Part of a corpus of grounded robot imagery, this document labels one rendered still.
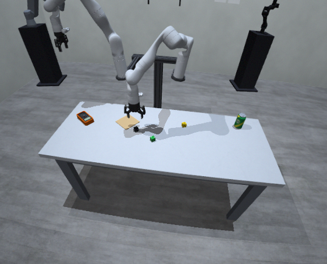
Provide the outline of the orange pocket multimeter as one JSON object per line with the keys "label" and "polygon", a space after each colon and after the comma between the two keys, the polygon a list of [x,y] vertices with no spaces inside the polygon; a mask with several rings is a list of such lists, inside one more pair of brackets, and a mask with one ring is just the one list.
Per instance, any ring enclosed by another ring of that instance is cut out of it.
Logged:
{"label": "orange pocket multimeter", "polygon": [[94,122],[94,119],[86,111],[78,113],[77,118],[86,126]]}

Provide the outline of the green drink can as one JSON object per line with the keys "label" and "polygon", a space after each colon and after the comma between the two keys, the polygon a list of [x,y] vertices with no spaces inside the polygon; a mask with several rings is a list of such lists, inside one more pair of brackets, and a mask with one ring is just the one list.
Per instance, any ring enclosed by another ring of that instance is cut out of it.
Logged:
{"label": "green drink can", "polygon": [[237,128],[237,129],[242,128],[242,126],[245,122],[245,119],[246,119],[246,115],[244,113],[239,113],[237,116],[237,119],[234,123],[235,128]]}

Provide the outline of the tan square mat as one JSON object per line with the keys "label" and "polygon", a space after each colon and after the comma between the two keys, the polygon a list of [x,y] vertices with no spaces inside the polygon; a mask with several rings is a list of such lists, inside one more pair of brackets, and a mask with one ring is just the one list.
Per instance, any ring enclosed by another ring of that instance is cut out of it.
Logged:
{"label": "tan square mat", "polygon": [[139,123],[140,121],[138,121],[131,115],[130,115],[130,118],[128,118],[126,115],[115,122],[117,122],[117,124],[119,124],[125,130],[127,130],[127,129],[131,128],[132,126],[134,126],[135,124]]}

